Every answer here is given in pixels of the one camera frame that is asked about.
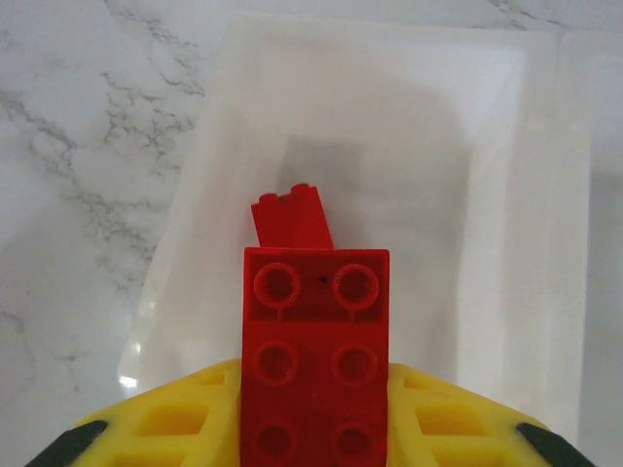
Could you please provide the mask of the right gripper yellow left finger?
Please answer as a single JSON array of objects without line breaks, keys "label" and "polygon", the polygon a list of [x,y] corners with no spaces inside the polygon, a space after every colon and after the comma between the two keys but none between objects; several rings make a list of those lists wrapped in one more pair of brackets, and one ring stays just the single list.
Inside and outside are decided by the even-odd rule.
[{"label": "right gripper yellow left finger", "polygon": [[240,361],[232,359],[93,413],[31,467],[239,467]]}]

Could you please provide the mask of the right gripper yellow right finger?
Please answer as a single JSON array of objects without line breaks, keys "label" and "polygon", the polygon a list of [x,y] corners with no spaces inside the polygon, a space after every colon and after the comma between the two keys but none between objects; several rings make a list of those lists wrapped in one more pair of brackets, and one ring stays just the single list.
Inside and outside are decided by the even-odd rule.
[{"label": "right gripper yellow right finger", "polygon": [[525,413],[392,363],[388,467],[592,467],[592,461]]}]

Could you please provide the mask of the long red lego brick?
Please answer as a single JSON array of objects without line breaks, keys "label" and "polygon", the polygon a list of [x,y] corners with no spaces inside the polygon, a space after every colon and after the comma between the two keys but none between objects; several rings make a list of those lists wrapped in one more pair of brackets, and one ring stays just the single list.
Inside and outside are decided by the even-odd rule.
[{"label": "long red lego brick", "polygon": [[389,253],[244,252],[240,467],[385,467]]}]

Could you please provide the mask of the white bin with blue legos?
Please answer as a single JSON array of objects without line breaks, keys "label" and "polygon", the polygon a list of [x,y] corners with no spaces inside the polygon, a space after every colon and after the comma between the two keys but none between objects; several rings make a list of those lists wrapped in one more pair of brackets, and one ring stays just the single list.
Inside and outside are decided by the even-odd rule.
[{"label": "white bin with blue legos", "polygon": [[588,180],[579,447],[623,467],[623,34],[574,32],[561,69]]}]

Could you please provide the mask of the white bin with red legos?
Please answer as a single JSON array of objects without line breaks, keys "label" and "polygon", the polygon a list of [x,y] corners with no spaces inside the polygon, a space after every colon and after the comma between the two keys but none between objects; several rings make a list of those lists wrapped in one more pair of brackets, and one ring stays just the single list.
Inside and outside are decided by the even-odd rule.
[{"label": "white bin with red legos", "polygon": [[389,253],[406,365],[573,445],[588,180],[543,33],[296,17],[230,23],[119,367],[135,397],[240,361],[251,205],[318,189],[334,249]]}]

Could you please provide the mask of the small red lego brick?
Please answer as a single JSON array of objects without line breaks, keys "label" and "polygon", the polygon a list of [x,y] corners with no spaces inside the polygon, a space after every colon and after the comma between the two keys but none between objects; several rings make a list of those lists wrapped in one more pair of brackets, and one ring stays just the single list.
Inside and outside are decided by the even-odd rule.
[{"label": "small red lego brick", "polygon": [[251,213],[261,247],[335,248],[315,186],[301,183],[284,195],[261,195]]}]

